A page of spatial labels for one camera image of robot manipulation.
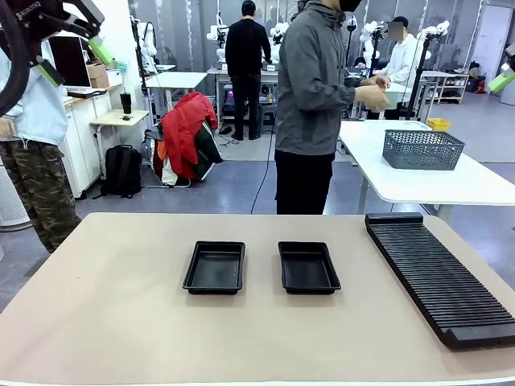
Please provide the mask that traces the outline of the grey jacket person right hand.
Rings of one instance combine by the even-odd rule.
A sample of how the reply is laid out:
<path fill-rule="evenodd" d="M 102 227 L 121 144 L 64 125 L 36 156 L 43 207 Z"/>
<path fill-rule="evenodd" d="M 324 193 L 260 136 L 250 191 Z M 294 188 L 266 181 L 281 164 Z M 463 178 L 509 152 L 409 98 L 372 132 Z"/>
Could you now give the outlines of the grey jacket person right hand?
<path fill-rule="evenodd" d="M 391 107 L 385 90 L 377 84 L 355 88 L 355 102 L 362 103 L 373 113 L 379 113 Z"/>

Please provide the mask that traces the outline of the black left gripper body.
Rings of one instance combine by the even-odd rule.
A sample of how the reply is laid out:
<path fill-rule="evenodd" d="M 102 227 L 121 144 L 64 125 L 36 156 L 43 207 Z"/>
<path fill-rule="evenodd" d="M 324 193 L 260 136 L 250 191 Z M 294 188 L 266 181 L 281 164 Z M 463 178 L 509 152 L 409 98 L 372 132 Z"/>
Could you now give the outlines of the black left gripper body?
<path fill-rule="evenodd" d="M 41 55 L 41 43 L 67 31 L 87 37 L 87 22 L 64 9 L 64 1 L 2 1 L 1 49 L 15 67 Z"/>

